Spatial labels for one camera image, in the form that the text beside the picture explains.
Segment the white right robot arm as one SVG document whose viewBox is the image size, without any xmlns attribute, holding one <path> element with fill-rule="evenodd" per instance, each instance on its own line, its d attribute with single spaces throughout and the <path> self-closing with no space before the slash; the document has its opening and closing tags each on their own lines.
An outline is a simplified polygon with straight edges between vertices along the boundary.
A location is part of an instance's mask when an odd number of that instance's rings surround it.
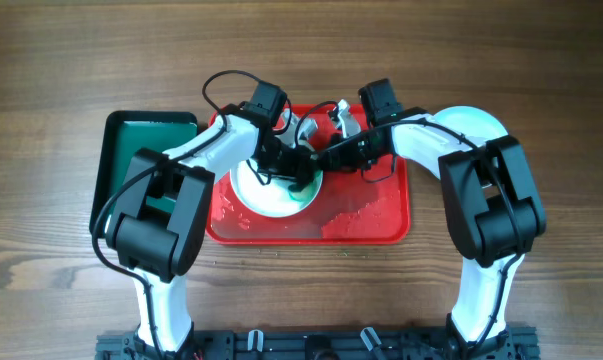
<svg viewBox="0 0 603 360">
<path fill-rule="evenodd" d="M 355 169 L 391 154 L 439 179 L 447 229 L 463 257 L 452 334 L 470 350 L 501 340 L 514 274 L 547 227 L 521 144 L 494 116 L 469 106 L 365 115 L 368 129 L 320 151 L 319 164 Z"/>
</svg>

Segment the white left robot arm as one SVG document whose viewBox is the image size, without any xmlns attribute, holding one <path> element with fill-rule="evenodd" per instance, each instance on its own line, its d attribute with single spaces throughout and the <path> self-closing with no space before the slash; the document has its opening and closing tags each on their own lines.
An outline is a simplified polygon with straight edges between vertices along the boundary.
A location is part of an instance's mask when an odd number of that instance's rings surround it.
<svg viewBox="0 0 603 360">
<path fill-rule="evenodd" d="M 198 355 L 185 275 L 205 235 L 214 184 L 265 140 L 288 141 L 269 122 L 229 106 L 199 131 L 188 112 L 115 111 L 106 119 L 90 232 L 132 278 L 141 323 L 123 348 L 135 359 Z"/>
</svg>

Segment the white plate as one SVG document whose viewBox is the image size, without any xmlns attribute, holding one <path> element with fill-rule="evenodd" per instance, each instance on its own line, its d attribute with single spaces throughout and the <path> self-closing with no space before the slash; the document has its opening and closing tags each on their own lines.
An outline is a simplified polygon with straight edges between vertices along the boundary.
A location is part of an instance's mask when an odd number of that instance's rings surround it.
<svg viewBox="0 0 603 360">
<path fill-rule="evenodd" d="M 255 175 L 250 165 L 253 160 L 240 162 L 229 172 L 230 183 L 236 197 L 249 210 L 257 215 L 270 218 L 283 218 L 295 215 L 306 209 L 318 196 L 323 183 L 323 172 L 315 173 L 311 183 L 315 186 L 315 195 L 311 201 L 297 202 L 290 198 L 288 186 L 291 181 L 271 178 L 268 184 L 267 177 L 262 174 Z"/>
<path fill-rule="evenodd" d="M 440 125 L 470 138 L 477 146 L 508 134 L 495 116 L 477 107 L 448 107 L 435 113 L 434 119 Z"/>
</svg>

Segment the green sponge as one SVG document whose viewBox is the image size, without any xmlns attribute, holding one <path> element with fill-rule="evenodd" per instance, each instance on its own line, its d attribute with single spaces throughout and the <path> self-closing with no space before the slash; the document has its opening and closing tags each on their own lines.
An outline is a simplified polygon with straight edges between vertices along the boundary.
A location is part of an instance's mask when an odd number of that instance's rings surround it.
<svg viewBox="0 0 603 360">
<path fill-rule="evenodd" d="M 315 186 L 313 184 L 307 184 L 305 186 L 292 184 L 288 187 L 288 193 L 290 198 L 294 201 L 308 202 L 314 198 Z"/>
</svg>

